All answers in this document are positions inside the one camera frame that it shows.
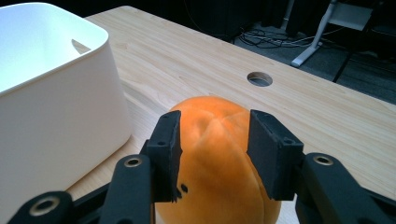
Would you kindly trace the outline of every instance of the wooden tabletop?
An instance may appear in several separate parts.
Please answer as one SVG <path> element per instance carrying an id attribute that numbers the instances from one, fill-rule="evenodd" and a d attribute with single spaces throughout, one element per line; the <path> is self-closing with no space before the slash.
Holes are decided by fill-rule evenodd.
<path id="1" fill-rule="evenodd" d="M 396 105 L 132 7 L 87 20 L 109 32 L 134 131 L 68 190 L 75 199 L 109 182 L 116 162 L 140 151 L 160 115 L 198 95 L 274 115 L 304 142 L 304 153 L 332 155 L 363 187 L 396 199 Z M 250 84 L 252 72 L 269 75 L 272 85 Z"/>

